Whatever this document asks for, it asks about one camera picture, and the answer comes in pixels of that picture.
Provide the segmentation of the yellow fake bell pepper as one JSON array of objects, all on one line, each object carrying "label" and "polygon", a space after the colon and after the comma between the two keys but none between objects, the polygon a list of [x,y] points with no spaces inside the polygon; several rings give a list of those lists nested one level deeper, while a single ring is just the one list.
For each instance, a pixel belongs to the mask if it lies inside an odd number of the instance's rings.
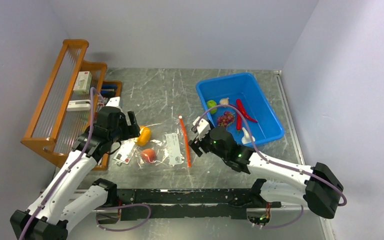
[{"label": "yellow fake bell pepper", "polygon": [[139,137],[135,139],[136,145],[143,147],[145,146],[151,139],[152,131],[147,126],[140,126]]}]

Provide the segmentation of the red fake grape bunch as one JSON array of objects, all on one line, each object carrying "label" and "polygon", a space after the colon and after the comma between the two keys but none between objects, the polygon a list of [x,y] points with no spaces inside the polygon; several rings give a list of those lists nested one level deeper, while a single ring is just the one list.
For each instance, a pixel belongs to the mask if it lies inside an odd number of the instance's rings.
[{"label": "red fake grape bunch", "polygon": [[217,118],[217,126],[227,128],[235,121],[235,114],[229,111],[225,111],[221,116]]}]

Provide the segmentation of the clear zip top bag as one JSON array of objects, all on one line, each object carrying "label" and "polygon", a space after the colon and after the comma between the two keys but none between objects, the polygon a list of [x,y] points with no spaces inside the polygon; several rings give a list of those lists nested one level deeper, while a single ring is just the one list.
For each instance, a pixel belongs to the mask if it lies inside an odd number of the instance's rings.
[{"label": "clear zip top bag", "polygon": [[[187,146],[189,137],[185,119],[177,115],[171,126],[162,123],[145,125],[151,129],[151,138],[145,146],[136,145],[138,162],[144,165],[162,165],[167,168],[190,168],[192,166],[191,150]],[[145,163],[141,159],[141,151],[153,149],[156,153],[154,163]]]}]

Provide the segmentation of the fake peach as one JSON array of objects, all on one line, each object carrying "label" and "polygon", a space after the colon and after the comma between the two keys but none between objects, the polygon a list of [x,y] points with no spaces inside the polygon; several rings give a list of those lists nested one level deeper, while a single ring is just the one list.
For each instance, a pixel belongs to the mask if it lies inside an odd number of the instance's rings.
[{"label": "fake peach", "polygon": [[156,161],[157,155],[152,148],[147,148],[140,152],[140,157],[144,163],[153,164]]}]

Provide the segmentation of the green fake fruit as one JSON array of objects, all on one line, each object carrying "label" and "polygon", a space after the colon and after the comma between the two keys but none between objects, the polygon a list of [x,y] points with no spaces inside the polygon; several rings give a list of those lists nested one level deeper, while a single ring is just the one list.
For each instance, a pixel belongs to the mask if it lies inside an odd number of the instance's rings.
[{"label": "green fake fruit", "polygon": [[217,108],[216,108],[216,105],[217,105],[217,102],[214,101],[214,100],[208,100],[206,102],[206,105],[207,107],[210,109],[209,113],[211,115],[214,115],[216,112],[217,112]]}]

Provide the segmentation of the fake mushroom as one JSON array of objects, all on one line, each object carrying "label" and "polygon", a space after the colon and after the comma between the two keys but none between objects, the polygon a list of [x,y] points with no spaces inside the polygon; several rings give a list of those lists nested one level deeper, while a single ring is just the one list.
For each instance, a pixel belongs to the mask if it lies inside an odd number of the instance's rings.
[{"label": "fake mushroom", "polygon": [[243,137],[241,138],[241,143],[243,145],[250,144],[252,141],[255,141],[255,137],[250,135],[245,127],[242,127]]}]

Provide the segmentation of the fake garlic bulb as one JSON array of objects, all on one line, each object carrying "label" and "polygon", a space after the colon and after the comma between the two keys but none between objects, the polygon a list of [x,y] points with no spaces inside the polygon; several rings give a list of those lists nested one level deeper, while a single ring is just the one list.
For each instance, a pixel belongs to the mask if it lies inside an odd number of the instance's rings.
[{"label": "fake garlic bulb", "polygon": [[228,97],[222,98],[219,100],[219,104],[226,107],[230,104],[230,99]]}]

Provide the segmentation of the red fake chili pepper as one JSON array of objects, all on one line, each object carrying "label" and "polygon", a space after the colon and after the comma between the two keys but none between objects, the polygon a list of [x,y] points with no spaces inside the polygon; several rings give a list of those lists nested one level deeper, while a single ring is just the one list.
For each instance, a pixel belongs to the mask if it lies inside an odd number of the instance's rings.
[{"label": "red fake chili pepper", "polygon": [[236,106],[240,109],[241,114],[245,117],[246,120],[251,121],[253,123],[258,123],[257,120],[255,120],[248,114],[248,112],[246,111],[243,105],[243,102],[240,99],[236,99],[235,103],[236,103]]}]

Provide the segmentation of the blue plastic bin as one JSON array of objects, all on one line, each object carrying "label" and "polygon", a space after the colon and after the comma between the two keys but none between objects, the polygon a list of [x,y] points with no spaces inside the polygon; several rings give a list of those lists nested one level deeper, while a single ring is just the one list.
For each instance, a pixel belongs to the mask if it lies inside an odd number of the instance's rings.
[{"label": "blue plastic bin", "polygon": [[238,118],[235,116],[233,122],[226,127],[237,143],[241,144],[249,132],[245,123],[250,127],[256,146],[284,136],[285,131],[279,118],[251,73],[242,72],[202,80],[196,84],[195,89],[205,110],[213,106],[208,104],[210,101],[219,104],[221,100],[228,99],[228,104],[244,115],[244,121],[237,123]]}]

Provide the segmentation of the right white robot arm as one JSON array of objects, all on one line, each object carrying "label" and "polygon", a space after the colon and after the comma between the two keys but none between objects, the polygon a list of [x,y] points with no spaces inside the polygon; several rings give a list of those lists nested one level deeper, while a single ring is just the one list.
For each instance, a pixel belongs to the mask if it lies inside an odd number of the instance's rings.
[{"label": "right white robot arm", "polygon": [[324,163],[301,165],[268,156],[252,147],[238,144],[222,127],[196,131],[188,142],[201,156],[212,153],[229,168],[255,176],[259,188],[250,193],[255,207],[265,203],[285,202],[308,207],[314,214],[333,219],[338,207],[345,205],[344,187]]}]

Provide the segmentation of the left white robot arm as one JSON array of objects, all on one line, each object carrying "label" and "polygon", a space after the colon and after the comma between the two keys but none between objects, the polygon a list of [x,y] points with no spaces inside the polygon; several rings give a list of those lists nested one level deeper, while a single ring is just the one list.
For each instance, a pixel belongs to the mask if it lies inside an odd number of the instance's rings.
[{"label": "left white robot arm", "polygon": [[72,146],[67,160],[45,191],[24,211],[16,210],[10,224],[19,240],[65,240],[71,230],[99,207],[120,203],[117,185],[99,178],[80,197],[70,201],[85,176],[111,150],[115,142],[140,135],[133,111],[105,106],[94,124]]}]

